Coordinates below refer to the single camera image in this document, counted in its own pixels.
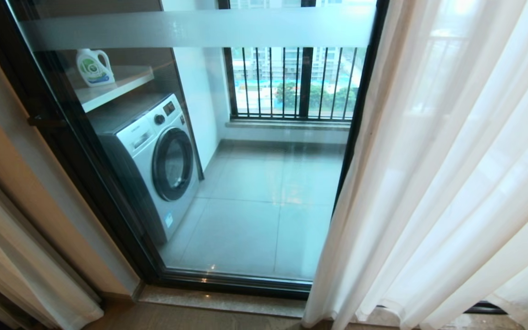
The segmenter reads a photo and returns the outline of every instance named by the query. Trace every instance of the white shelf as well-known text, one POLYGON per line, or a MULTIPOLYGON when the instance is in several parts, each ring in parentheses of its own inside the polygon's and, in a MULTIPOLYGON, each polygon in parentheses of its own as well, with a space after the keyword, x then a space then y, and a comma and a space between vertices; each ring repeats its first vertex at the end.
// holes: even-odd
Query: white shelf
POLYGON ((111 69, 113 70, 115 83, 97 87, 77 88, 76 86, 85 86, 84 81, 78 72, 72 71, 69 73, 69 80, 75 87, 75 93, 85 112, 104 105, 154 79, 152 67, 149 66, 124 65, 112 66, 111 69))

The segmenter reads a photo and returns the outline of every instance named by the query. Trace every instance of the white wall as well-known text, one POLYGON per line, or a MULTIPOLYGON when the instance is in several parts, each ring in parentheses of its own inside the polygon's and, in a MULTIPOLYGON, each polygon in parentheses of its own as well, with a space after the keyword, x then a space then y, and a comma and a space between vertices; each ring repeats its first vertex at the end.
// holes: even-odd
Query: white wall
MULTIPOLYGON (((161 0, 164 11, 191 11, 215 9, 215 2, 198 0, 161 0)), ((197 151, 203 168, 207 168, 221 137, 218 134, 216 110, 212 102, 207 61, 203 48, 173 48, 176 66, 181 78, 182 92, 187 101, 197 151)))
POLYGON ((346 144, 349 131, 344 130, 308 130, 255 127, 226 127, 224 137, 228 140, 335 143, 346 144))
POLYGON ((26 119, 0 68, 0 187, 96 290, 131 295, 140 279, 26 119))
POLYGON ((208 68, 209 85, 211 86, 212 102, 217 132, 220 138, 230 138, 226 123, 229 122, 231 108, 229 105, 229 90, 226 78, 226 63, 222 48, 204 48, 208 68))

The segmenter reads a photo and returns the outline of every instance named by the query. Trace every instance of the tree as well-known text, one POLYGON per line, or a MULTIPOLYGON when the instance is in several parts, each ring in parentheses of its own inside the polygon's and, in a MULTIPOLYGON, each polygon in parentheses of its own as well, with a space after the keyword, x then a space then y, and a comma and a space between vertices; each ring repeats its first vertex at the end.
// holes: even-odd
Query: tree
POLYGON ((285 82, 284 85, 284 90, 282 88, 282 83, 279 83, 278 86, 276 86, 276 100, 278 103, 282 103, 282 95, 284 94, 285 107, 295 107, 296 85, 294 82, 290 81, 285 82))
POLYGON ((356 102, 356 94, 358 93, 357 87, 350 88, 350 93, 348 96, 347 88, 340 88, 337 93, 335 93, 335 110, 341 110, 346 106, 346 98, 348 107, 354 107, 356 102))
POLYGON ((311 85, 311 92, 308 94, 308 106, 309 108, 319 108, 319 101, 321 100, 321 86, 316 84, 311 85))

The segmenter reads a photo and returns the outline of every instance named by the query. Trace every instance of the tiled floor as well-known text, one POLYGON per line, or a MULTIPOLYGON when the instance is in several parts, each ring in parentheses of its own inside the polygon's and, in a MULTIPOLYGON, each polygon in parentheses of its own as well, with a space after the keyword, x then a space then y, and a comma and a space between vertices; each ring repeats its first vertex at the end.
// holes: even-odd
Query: tiled floor
POLYGON ((167 267, 310 280, 344 147, 223 142, 162 255, 167 267))

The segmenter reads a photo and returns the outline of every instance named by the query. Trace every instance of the bottle label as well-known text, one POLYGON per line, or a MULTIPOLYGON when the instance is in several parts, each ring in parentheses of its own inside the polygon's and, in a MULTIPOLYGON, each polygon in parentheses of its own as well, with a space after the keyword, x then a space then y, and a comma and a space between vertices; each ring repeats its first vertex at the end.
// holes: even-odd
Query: bottle label
POLYGON ((79 69, 89 83, 106 82, 109 80, 109 75, 99 69, 97 63, 92 59, 83 59, 79 65, 79 69))

